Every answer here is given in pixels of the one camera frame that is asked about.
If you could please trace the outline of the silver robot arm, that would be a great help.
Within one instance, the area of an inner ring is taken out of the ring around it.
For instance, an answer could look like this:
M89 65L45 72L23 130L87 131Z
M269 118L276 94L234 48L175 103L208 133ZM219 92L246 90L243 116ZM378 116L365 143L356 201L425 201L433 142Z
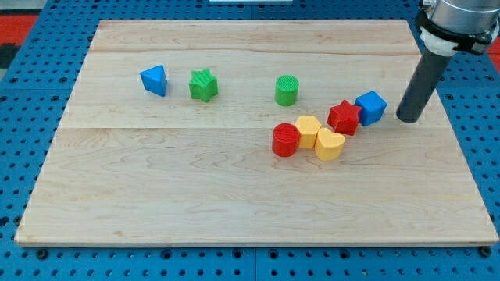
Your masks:
M435 55L482 55L499 35L499 0L420 0L416 28Z

